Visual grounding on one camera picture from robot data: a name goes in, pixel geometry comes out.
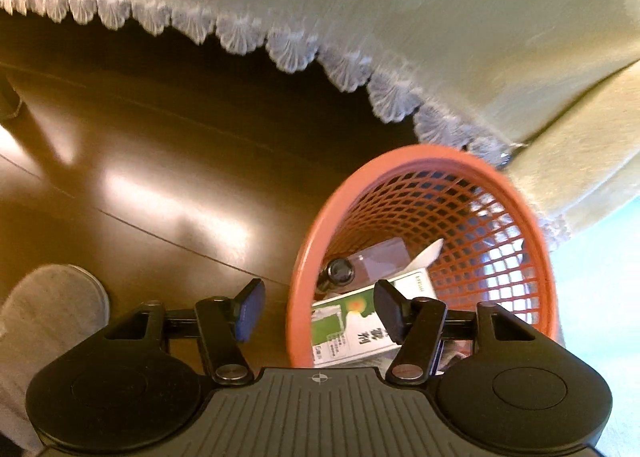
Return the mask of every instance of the orange plastic basket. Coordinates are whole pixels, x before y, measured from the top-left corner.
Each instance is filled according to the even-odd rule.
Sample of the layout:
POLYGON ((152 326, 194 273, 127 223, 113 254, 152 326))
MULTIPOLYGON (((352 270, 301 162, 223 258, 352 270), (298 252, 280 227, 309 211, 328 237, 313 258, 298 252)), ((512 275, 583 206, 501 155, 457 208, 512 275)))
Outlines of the orange plastic basket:
POLYGON ((312 367, 311 305, 324 263, 393 237, 413 258, 444 238, 428 269, 450 309, 491 300, 547 336, 558 329, 542 232, 522 197, 490 165, 448 147, 413 145, 370 161, 329 198, 300 249, 287 306, 287 350, 312 367))

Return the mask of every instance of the light blue surface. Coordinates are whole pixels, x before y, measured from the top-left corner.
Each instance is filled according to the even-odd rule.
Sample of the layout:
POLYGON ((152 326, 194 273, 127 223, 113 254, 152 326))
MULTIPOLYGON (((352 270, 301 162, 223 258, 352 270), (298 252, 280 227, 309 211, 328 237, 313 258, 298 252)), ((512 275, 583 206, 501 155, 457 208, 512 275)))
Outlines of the light blue surface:
POLYGON ((613 393, 598 443, 606 457, 640 456, 640 199, 551 256, 566 347, 613 393))

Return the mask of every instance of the wooden floor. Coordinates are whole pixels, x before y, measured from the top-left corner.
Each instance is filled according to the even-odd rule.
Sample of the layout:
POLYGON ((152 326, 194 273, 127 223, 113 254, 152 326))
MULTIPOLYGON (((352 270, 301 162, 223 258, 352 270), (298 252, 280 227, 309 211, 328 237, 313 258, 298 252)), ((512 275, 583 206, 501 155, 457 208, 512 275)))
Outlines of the wooden floor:
MULTIPOLYGON (((414 142, 367 94, 319 65, 285 75, 130 21, 55 24, 0 12, 0 67, 25 102, 0 128, 0 300, 47 262, 85 267, 113 313, 191 307, 254 275, 268 304, 243 351, 287 365, 284 312, 298 247, 353 170, 414 142)), ((184 350, 190 360, 191 352, 184 350)))

